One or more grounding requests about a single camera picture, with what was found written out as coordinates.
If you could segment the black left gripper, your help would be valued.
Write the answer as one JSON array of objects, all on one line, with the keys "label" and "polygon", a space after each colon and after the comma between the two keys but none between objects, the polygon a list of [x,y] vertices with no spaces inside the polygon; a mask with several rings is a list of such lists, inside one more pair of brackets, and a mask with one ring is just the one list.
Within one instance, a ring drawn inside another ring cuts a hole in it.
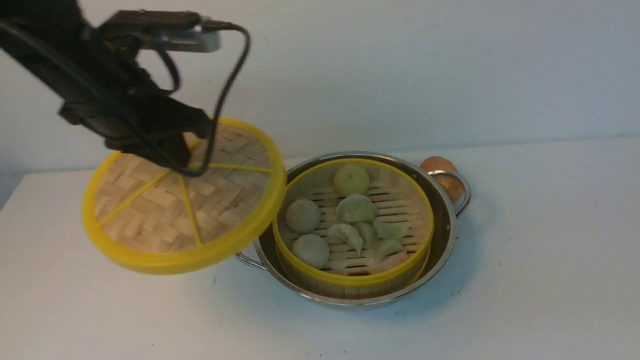
[{"label": "black left gripper", "polygon": [[215,143],[215,121],[203,109],[173,98],[182,85],[178,66],[167,51],[158,50],[172,83],[161,88],[138,61],[138,50],[114,50],[113,62],[100,61],[64,70],[87,99],[64,101],[59,113],[103,137],[110,150],[144,158],[166,168],[186,168],[192,151],[185,133],[206,143],[206,159]]}]

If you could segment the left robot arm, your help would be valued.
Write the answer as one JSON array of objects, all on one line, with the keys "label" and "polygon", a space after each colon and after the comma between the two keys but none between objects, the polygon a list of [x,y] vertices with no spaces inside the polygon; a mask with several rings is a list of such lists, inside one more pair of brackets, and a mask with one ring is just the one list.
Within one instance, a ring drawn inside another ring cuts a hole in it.
[{"label": "left robot arm", "polygon": [[68,123],[114,151],[186,167],[184,134],[206,137],[209,117],[173,98],[181,86],[155,11],[117,11],[99,27],[75,0],[3,0],[1,48],[62,98]]}]

